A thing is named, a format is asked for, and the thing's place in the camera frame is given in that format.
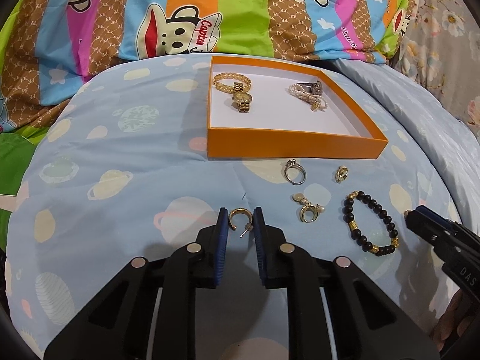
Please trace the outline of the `person's right hand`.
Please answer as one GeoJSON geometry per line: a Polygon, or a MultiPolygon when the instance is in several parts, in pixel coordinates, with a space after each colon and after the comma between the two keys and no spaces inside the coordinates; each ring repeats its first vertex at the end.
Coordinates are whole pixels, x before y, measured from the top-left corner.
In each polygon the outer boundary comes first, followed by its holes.
{"type": "Polygon", "coordinates": [[[461,289],[458,289],[444,314],[430,333],[430,339],[435,343],[439,352],[442,351],[447,339],[455,332],[457,336],[462,337],[470,328],[470,324],[479,317],[479,310],[470,311],[460,321],[459,315],[461,307],[469,300],[461,289]]]}

